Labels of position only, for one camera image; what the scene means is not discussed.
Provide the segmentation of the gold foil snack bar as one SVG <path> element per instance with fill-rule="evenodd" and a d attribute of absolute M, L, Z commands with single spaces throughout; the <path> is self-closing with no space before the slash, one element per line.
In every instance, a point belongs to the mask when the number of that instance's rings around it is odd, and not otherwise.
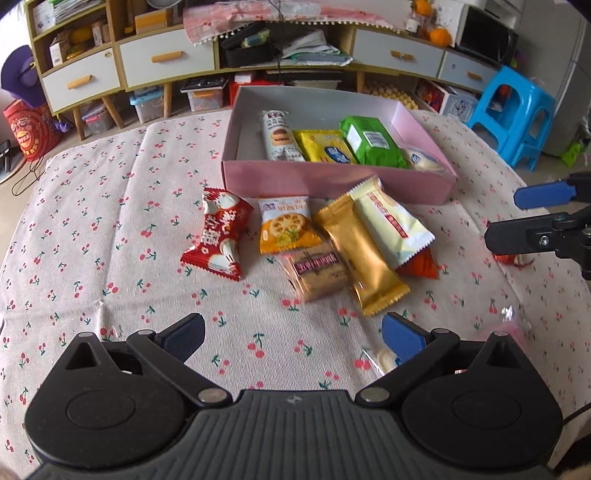
<path fill-rule="evenodd" d="M 348 194 L 332 201 L 314 216 L 328 235 L 353 280 L 359 305 L 366 317 L 377 315 L 411 291 L 391 270 Z"/>

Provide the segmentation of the orange snack packet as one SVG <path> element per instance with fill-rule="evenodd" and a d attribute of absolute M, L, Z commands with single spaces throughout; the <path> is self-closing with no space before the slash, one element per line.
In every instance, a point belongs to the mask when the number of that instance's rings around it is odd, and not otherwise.
<path fill-rule="evenodd" d="M 414 255 L 397 269 L 399 275 L 418 278 L 438 279 L 439 270 L 435 257 L 429 247 Z"/>

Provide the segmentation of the cream white wafer pack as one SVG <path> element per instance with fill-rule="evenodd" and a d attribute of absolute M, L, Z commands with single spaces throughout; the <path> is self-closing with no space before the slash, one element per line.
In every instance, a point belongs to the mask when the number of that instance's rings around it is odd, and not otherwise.
<path fill-rule="evenodd" d="M 348 195 L 393 270 L 409 263 L 435 241 L 435 235 L 420 220 L 384 191 L 378 177 L 356 185 Z"/>

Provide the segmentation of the brown biscuit clear pack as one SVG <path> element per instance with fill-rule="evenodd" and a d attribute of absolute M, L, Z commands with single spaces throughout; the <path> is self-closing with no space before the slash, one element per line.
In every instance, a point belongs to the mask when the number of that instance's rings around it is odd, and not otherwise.
<path fill-rule="evenodd" d="M 328 242 L 287 253 L 280 258 L 288 282 L 304 303 L 349 287 L 349 272 Z"/>

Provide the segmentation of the clear rice cracker pack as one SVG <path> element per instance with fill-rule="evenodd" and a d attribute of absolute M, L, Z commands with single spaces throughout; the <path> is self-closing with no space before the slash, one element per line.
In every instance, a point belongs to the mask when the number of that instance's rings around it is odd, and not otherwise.
<path fill-rule="evenodd" d="M 416 171 L 448 175 L 448 169 L 433 155 L 425 150 L 409 145 L 400 147 L 407 163 Z"/>

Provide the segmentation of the red white snack pouch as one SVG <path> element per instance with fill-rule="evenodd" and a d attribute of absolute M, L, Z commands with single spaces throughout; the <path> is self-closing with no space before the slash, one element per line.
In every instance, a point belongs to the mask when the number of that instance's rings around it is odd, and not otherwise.
<path fill-rule="evenodd" d="M 232 281 L 242 279 L 238 244 L 252 205 L 229 191 L 205 187 L 202 206 L 204 224 L 197 244 L 181 255 L 180 262 Z"/>

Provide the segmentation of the lotus root cookie pack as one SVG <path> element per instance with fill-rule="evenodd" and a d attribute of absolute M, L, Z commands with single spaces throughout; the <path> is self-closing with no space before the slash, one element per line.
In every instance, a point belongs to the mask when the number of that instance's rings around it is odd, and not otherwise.
<path fill-rule="evenodd" d="M 277 254 L 322 244 L 311 222 L 308 197 L 260 198 L 259 212 L 262 218 L 260 253 Z"/>

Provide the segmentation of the green snack pack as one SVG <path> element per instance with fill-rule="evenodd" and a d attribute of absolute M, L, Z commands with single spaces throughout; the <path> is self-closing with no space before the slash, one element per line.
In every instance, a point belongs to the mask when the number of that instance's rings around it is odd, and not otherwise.
<path fill-rule="evenodd" d="M 349 149 L 362 165 L 408 169 L 401 148 L 374 117 L 348 116 L 339 126 Z"/>

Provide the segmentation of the yellow blue snack pack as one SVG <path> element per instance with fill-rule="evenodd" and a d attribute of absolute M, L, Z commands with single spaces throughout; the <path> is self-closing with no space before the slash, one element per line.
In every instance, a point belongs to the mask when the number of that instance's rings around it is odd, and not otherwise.
<path fill-rule="evenodd" d="M 308 162 L 356 164 L 356 157 L 339 130 L 295 130 L 294 139 Z"/>

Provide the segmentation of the chocolate tart cookie pack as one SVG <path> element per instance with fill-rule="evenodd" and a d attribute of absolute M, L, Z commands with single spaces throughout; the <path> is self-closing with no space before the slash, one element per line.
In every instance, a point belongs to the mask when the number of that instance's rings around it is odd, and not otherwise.
<path fill-rule="evenodd" d="M 270 161 L 304 162 L 304 154 L 287 123 L 287 114 L 280 110 L 263 110 L 259 114 L 266 158 Z"/>

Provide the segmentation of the small red candy wrapper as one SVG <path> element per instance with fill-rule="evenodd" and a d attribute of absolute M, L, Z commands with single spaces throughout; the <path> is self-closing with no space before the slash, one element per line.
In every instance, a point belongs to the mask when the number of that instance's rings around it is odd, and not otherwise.
<path fill-rule="evenodd" d="M 499 264 L 511 266 L 519 269 L 527 268 L 535 261 L 535 257 L 530 254 L 494 254 L 493 258 Z"/>

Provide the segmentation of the white toy box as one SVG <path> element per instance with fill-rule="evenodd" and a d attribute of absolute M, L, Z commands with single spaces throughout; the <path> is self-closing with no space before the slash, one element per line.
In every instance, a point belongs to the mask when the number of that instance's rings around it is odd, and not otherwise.
<path fill-rule="evenodd" d="M 479 100 L 467 90 L 418 79 L 415 95 L 433 111 L 455 118 L 463 123 L 470 121 Z"/>

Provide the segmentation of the orange fruit lower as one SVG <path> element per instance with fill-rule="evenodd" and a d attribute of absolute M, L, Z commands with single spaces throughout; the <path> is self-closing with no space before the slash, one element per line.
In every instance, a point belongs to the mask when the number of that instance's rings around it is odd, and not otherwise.
<path fill-rule="evenodd" d="M 451 33 L 443 27 L 437 27 L 430 30 L 429 41 L 441 48 L 450 47 L 454 42 Z"/>

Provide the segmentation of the orange fruit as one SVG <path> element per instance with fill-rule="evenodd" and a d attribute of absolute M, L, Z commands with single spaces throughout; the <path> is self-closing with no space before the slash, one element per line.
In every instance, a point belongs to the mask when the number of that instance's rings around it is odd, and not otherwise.
<path fill-rule="evenodd" d="M 437 27 L 430 30 L 429 41 L 441 48 L 450 47 L 454 42 L 451 33 L 443 27 Z"/>
<path fill-rule="evenodd" d="M 413 0 L 411 2 L 412 11 L 423 17 L 431 17 L 433 15 L 433 4 L 429 0 Z"/>

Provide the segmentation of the pink cloth on cabinet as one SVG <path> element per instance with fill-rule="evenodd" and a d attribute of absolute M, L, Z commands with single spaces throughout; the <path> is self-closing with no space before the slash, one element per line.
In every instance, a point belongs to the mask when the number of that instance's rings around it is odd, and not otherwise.
<path fill-rule="evenodd" d="M 187 8 L 182 16 L 184 32 L 193 45 L 228 38 L 256 22 L 356 25 L 399 31 L 380 15 L 335 1 L 226 1 Z"/>

